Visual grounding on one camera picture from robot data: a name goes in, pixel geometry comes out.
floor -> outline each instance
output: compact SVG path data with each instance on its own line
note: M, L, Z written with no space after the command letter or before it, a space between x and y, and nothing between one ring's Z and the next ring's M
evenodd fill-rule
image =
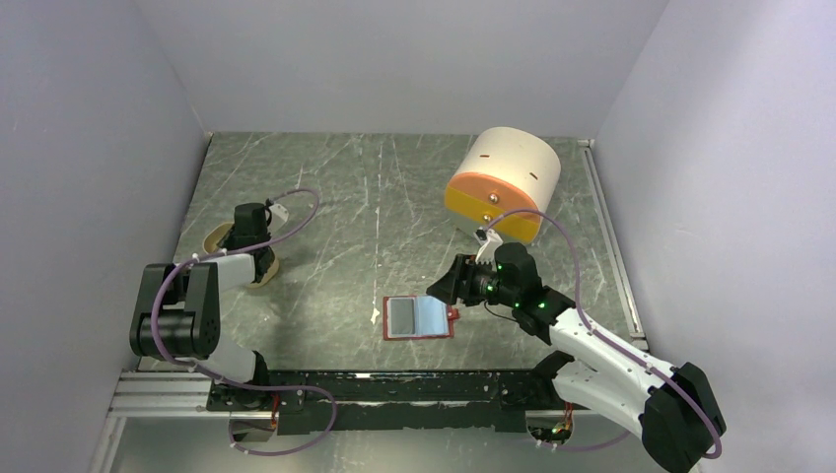
M475 240L453 227L444 188L475 139L468 135L217 133L212 138L182 227L176 260L199 252L204 237L233 209L296 186L318 189L309 226L277 244L279 273L266 286L221 296L222 329L260 352L272 369L530 368L553 348L481 307L461 311L452 339L385 341L385 296L424 294L458 252ZM627 317L601 230L589 175L576 140L547 138L562 173L548 214L580 252L583 302L621 337ZM290 224L311 199L282 203ZM571 294L565 241L543 228L530 246L540 275Z

robotic arm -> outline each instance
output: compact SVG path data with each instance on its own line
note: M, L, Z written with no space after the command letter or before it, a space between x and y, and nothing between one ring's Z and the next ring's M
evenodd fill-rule
M493 231L478 237L484 241L478 256L458 254L447 274L427 289L428 295L446 304L486 302L510 307L525 333L559 347L544 362L550 366L560 398L624 427L668 471L688 471L711 448L713 438L686 399L654 371L668 373L719 435L726 431L714 393L699 368L690 363L675 367L636 349L588 317L585 323L571 299L543 286L534 259L522 244L501 243Z

cable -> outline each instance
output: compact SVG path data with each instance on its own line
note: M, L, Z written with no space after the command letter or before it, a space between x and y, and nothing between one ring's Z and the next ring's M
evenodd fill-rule
M612 349L614 349L618 353L624 355L629 360L633 361L635 364L642 367L642 369L644 369L646 371L649 371L649 372L652 372L657 377L659 377L661 380L663 380L667 385L669 385L671 388L673 388L673 390L676 391L676 394L678 394L680 397L682 397L682 399L685 400L685 402L691 407L691 409L694 410L694 412L697 414L697 417L700 418L700 421L702 421L703 424L706 426L706 429L708 429L709 434L711 434L711 439L712 439L712 442L714 443L714 451L712 451L711 453L705 453L703 455L703 457L704 458L709 458L709 459L715 459L715 458L720 457L720 455L723 453L723 444L720 442L720 434L717 432L717 428L714 427L714 423L711 422L711 420L708 418L706 413L702 410L702 408L700 408L699 404L697 404L697 401L695 401L678 384L673 382L673 379L671 379L667 374L661 372L656 367L648 366L647 362L645 362L641 358L637 357L636 355L633 355L632 353L630 353L630 351L623 348L621 345L615 343L615 341L611 340L609 337L607 337L606 335L604 335L601 332L598 332L597 330L594 329L594 327L592 327L592 324L590 323L590 320L587 318L587 315L584 313L584 309L581 307L581 263L578 259L578 251L575 249L575 245L572 244L572 239L569 238L569 232L567 232L566 229L563 228L563 226L560 224L560 222L558 222L557 220L549 217L548 215L546 215L543 212L540 212L539 210L536 210L536 209L516 209L516 210L509 210L508 212L505 212L504 214L500 215L499 217L497 217L496 219L491 221L488 224L488 226L485 230L492 229L496 224L498 224L499 222L501 222L503 219L505 219L506 217L508 217L510 215L521 214L521 213L534 214L534 215L538 215L541 218L545 219L547 222L549 222L551 225L553 225L558 230L558 232L560 232L561 235L563 235L563 238L566 240L566 243L569 245L569 251L572 253L572 262L575 265L575 306L578 310L578 316L581 318L581 322L584 324L584 326L587 328L587 330L590 333L594 334L596 337L598 337L603 343L605 343L606 345L608 345L609 347L611 347ZM627 438L628 434L629 433L625 432L624 434L621 435L622 439L620 439L620 438L616 438L616 439L618 439L618 441L622 441L623 439ZM575 447L575 448L589 448L589 449L580 449L580 450L570 449L570 451L590 451L590 449L606 448L607 446L611 446L613 444L616 444L617 441L614 441L616 439L607 441L605 443L601 443L600 445L593 445L593 446L590 446L590 447Z
M488 313L490 313L491 315L493 315L495 317L499 317L499 318L504 318L506 320L510 320L513 323L517 323L516 320L514 320L510 317L506 317L505 315L500 315L500 314L496 313L495 311L491 310L490 308L488 308L488 302L487 301L485 301L484 304L482 304L482 305L485 307L485 310L487 310Z
M279 199L282 199L282 198L284 198L288 195L292 195L292 194L296 194L296 193L300 193L300 192L306 192L306 193L312 195L313 199L314 199L314 203L313 203L313 207L311 208L311 212L298 225L296 225L295 227L290 229L286 234L281 235L281 236L277 236L277 237L275 237L271 240L265 241L263 243L254 244L254 245L247 246L247 247L240 248L240 249L236 249L236 250L233 250L233 251L221 250L221 251L217 251L217 252L214 252L214 253L211 253L211 254L207 254L205 256L193 257L193 258L191 258L187 261L183 261L181 263L178 263L178 265L174 267L172 272L169 273L169 276L167 276L166 279L163 280L163 284L160 285L160 290L157 292L157 296L154 298L154 304L151 306L151 335L154 338L154 345L157 346L157 350L160 352L160 355L163 356L163 359L166 360L167 362L171 363L172 365L188 367L190 371L200 372L202 374L205 374L206 376L209 376L210 378L214 379L217 382L223 382L225 384L228 384L230 386L234 386L234 387L237 387L237 388L240 388L240 389L248 389L248 390L253 390L253 391L268 391L268 392L298 391L298 390L311 391L311 392L316 392L318 394L321 394L321 395L325 396L325 398L327 398L328 401L331 403L331 418L328 421L328 425L325 427L325 430L322 431L318 436L316 436L316 438L308 441L307 443L303 443L302 445L299 445L295 448L290 448L290 449L287 449L287 450L258 451L258 450L250 450L248 448L244 448L243 446L240 446L237 442L235 442L235 439L234 439L233 434L232 434L232 426L230 426L229 427L230 442L231 442L230 446L232 448L238 450L238 451L241 451L241 452L245 453L245 454L251 454L251 455L256 455L256 456L289 455L291 453L296 453L297 451L301 451L301 450L304 450L306 448L310 448L310 447L316 445L317 443L321 442L325 438L325 436L327 436L328 433L331 432L331 429L334 426L334 422L336 422L336 419L337 419L337 402L336 402L336 399L334 399L334 396L330 392L322 389L321 387L317 387L317 386L306 386L306 385L298 385L298 386L259 386L259 385L256 385L256 384L248 384L248 383L245 383L245 382L237 382L237 381L233 381L231 379L225 379L221 374L216 373L216 372L212 372L211 370L207 370L206 368L203 368L203 367L201 367L201 366L199 366L195 363L182 362L180 360L176 360L172 356L172 354L169 352L169 350L166 349L166 346L163 343L163 338L160 336L160 308L163 305L163 297L166 294L166 291L171 286L172 281L174 280L176 275L180 271L182 271L183 268L185 268L186 266L191 266L192 264L196 264L200 261L211 261L213 259L217 259L217 258L220 258L222 256L249 253L251 251L255 251L257 249L261 249L263 247L279 243L279 242L284 241L284 240L292 237L293 235L297 234L302 228L304 228L311 221L311 219L314 218L314 215L316 214L316 211L319 209L319 194L313 189L309 189L309 188L306 188L306 187L299 187L299 188L296 188L296 189L291 189L291 190L288 190L286 192L283 192L279 196L269 200L269 202L272 204L272 202L275 202Z

green marble surface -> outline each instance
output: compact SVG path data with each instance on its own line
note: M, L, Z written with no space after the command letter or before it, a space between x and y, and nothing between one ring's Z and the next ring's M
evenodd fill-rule
M464 308L452 339L385 341L385 296L424 294L457 252L475 240L457 231L443 205L447 182L475 139L468 135L218 133L212 139L182 227L176 260L232 220L237 204L296 186L321 192L316 218L274 246L276 277L257 290L221 296L222 328L260 352L273 369L530 368L554 350L512 322ZM576 140L547 138L562 173L548 208L580 253L583 302L602 325L627 338L610 255ZM282 203L291 223L311 200ZM530 246L545 284L574 285L565 241L544 226ZM497 310L508 315L507 310Z

